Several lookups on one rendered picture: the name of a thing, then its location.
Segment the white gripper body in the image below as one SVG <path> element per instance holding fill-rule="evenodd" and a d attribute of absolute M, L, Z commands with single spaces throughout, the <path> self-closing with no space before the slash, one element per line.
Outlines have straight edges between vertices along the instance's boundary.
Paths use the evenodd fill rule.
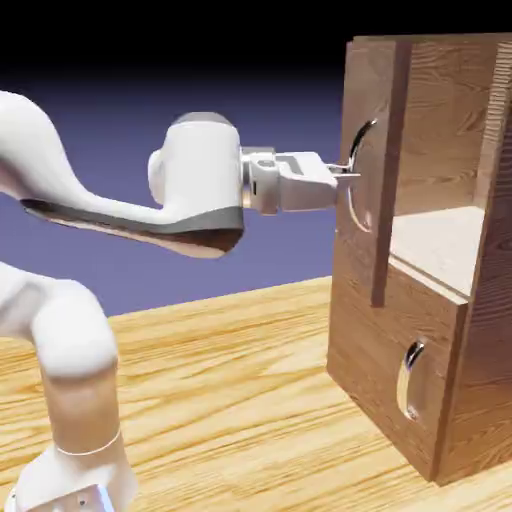
<path fill-rule="evenodd" d="M 335 205 L 337 180 L 317 153 L 277 153 L 276 162 L 282 211 L 315 211 Z"/>

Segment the wooden cabinet door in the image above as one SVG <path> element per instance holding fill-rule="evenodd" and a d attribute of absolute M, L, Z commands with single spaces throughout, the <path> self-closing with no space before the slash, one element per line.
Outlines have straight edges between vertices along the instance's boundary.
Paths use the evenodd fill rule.
<path fill-rule="evenodd" d="M 333 273 L 384 305 L 412 44 L 355 39 L 347 45 Z"/>
<path fill-rule="evenodd" d="M 327 371 L 427 480 L 438 471 L 467 299 L 410 267 L 388 267 L 385 304 L 372 307 L 353 279 L 333 273 Z M 413 368 L 408 420 L 396 403 L 405 351 L 427 344 Z"/>

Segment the brown wooden cabinet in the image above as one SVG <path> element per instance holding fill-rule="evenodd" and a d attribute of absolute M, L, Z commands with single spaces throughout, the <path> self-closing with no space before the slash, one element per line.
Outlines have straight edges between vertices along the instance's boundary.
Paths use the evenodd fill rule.
<path fill-rule="evenodd" d="M 512 34 L 355 39 L 412 44 L 388 267 L 468 301 L 445 485 L 512 460 Z"/>

